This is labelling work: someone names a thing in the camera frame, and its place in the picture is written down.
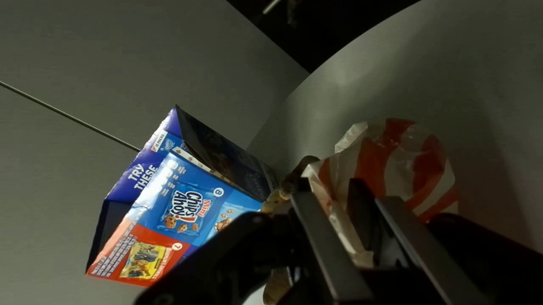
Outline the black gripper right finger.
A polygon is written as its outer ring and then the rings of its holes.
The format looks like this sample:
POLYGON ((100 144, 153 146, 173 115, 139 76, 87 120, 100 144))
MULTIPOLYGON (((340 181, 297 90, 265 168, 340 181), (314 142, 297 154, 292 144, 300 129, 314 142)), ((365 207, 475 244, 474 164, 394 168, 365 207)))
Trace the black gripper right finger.
POLYGON ((348 183, 348 217, 372 252, 375 305, 543 305, 543 256, 455 213, 419 220, 399 196, 348 183))

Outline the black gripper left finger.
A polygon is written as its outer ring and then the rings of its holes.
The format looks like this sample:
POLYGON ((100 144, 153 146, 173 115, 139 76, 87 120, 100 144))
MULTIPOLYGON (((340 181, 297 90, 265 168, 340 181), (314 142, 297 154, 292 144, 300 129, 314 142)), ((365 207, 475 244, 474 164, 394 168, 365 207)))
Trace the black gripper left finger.
POLYGON ((146 288, 134 305, 243 305, 278 268, 302 271, 285 305, 367 305, 375 293, 348 257, 311 191, 284 215, 243 213, 146 288))

